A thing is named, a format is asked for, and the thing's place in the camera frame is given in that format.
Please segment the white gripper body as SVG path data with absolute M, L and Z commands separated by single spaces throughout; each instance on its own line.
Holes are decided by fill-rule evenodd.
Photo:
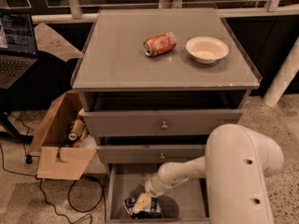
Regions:
M 153 198 L 164 194 L 164 184 L 157 175 L 151 176 L 145 183 L 145 191 Z

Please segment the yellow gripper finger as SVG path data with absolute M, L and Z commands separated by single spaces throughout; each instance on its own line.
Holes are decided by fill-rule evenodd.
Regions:
M 141 211 L 149 212 L 151 205 L 151 196 L 148 193 L 142 192 L 133 207 L 133 213 L 138 214 Z

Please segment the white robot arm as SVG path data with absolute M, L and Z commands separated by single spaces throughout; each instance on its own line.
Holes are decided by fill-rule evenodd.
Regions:
M 203 157 L 164 163 L 147 180 L 133 212 L 142 212 L 153 198 L 203 176 L 210 224 L 274 224 L 264 179 L 276 174 L 283 162 L 280 146 L 270 137 L 240 125 L 221 125 L 209 135 Z

